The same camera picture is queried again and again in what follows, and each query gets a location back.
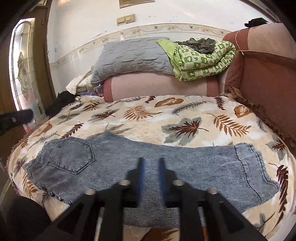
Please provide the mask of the blue denim pants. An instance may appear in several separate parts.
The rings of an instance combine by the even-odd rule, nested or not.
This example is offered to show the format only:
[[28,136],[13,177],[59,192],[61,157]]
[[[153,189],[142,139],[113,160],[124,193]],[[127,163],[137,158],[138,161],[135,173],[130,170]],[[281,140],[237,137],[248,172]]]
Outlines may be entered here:
[[253,145],[173,147],[136,142],[104,132],[84,140],[68,137],[44,144],[37,157],[23,165],[28,178],[56,199],[71,204],[85,190],[110,188],[144,159],[140,206],[125,210],[125,224],[178,227],[176,208],[165,208],[159,183],[160,158],[192,187],[215,187],[240,213],[258,206],[280,190],[267,174],[262,154]]

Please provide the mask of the wooden door with glass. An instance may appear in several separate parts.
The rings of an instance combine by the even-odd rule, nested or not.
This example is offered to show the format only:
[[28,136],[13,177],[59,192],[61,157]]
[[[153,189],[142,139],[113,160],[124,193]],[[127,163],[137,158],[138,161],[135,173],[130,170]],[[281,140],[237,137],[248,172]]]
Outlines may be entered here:
[[47,47],[51,1],[30,1],[1,35],[1,113],[31,109],[36,120],[56,97]]

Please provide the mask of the black garment at sofa edge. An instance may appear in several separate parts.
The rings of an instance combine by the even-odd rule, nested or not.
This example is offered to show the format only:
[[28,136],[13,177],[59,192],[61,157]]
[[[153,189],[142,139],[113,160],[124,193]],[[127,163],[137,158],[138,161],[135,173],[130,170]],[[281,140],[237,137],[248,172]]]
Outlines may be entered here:
[[53,103],[46,108],[45,114],[48,118],[52,118],[57,115],[62,108],[73,103],[77,94],[71,94],[69,91],[63,91],[57,95]]

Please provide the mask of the white cloth beside pillow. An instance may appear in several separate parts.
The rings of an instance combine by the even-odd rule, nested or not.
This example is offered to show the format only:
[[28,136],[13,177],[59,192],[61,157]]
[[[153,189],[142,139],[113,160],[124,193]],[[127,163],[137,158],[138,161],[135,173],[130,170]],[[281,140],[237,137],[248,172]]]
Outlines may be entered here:
[[66,86],[66,90],[71,94],[81,94],[83,92],[93,89],[93,84],[91,83],[92,79],[92,70],[88,71],[85,75],[80,75]]

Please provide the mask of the leaf pattern plush blanket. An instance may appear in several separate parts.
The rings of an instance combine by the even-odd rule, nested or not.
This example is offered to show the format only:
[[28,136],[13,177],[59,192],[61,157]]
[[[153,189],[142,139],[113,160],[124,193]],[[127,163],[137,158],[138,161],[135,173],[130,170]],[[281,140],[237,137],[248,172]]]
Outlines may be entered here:
[[280,190],[271,200],[247,210],[245,217],[268,240],[284,240],[295,224],[295,157],[250,108],[224,96],[143,96],[112,103],[96,96],[78,97],[31,130],[13,149],[6,168],[16,193],[41,204],[55,219],[66,204],[37,188],[23,164],[34,159],[50,140],[87,138],[104,131],[134,141],[180,147],[253,144]]

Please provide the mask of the grey quilted pillow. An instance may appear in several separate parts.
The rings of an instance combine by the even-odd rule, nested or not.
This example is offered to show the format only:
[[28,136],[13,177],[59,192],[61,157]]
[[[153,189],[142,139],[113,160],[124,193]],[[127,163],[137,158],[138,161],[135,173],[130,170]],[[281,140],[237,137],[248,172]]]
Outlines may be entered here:
[[105,43],[93,67],[91,83],[102,84],[113,76],[134,72],[174,75],[170,59],[157,40],[146,37]]

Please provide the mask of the green white folded quilt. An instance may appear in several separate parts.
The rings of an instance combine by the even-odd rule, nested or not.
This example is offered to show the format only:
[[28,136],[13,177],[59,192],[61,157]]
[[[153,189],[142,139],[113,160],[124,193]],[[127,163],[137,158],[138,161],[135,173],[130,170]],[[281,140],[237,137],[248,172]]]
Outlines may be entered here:
[[221,73],[230,66],[237,52],[235,45],[229,41],[217,41],[211,54],[199,53],[189,46],[166,39],[158,39],[157,43],[169,57],[175,77],[180,81]]

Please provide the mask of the dark grey crumpled garment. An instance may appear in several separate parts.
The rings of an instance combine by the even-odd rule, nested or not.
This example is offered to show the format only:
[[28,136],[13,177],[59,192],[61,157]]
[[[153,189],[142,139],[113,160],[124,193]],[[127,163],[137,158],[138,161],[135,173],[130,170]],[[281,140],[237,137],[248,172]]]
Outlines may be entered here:
[[210,38],[207,38],[207,39],[201,38],[198,40],[194,38],[190,38],[189,40],[182,41],[182,42],[176,41],[176,43],[179,45],[188,46],[201,54],[212,54],[214,51],[216,41]]

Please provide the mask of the black cloth on sofa back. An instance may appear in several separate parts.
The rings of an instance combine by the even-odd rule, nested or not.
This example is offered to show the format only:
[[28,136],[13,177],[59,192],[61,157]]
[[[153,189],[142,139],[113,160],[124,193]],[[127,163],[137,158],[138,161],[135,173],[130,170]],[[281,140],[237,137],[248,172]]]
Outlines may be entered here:
[[248,23],[245,23],[244,25],[247,28],[252,28],[252,27],[257,27],[257,26],[264,25],[267,23],[268,23],[268,21],[265,20],[264,18],[255,18],[255,19],[248,21]]

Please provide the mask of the beige wall switch plate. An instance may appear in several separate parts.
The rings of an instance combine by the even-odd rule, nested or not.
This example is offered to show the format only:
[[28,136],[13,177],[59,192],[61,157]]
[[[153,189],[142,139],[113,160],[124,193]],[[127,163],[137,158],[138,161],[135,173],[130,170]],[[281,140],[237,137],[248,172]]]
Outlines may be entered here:
[[122,17],[116,19],[117,25],[134,23],[135,21],[136,21],[135,14],[128,15],[128,16],[122,16]]

